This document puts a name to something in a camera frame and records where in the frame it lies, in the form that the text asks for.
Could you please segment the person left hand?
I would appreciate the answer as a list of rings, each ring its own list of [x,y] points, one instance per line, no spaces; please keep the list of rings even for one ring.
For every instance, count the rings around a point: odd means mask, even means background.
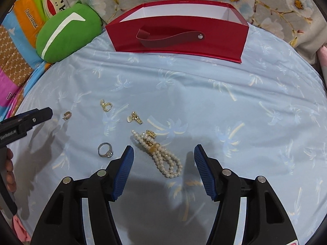
[[[12,159],[13,159],[13,152],[11,151],[11,149],[7,148],[7,158],[5,161],[6,186],[11,193],[14,193],[17,190],[17,184],[16,184],[15,175],[13,173],[14,166],[13,166]]]

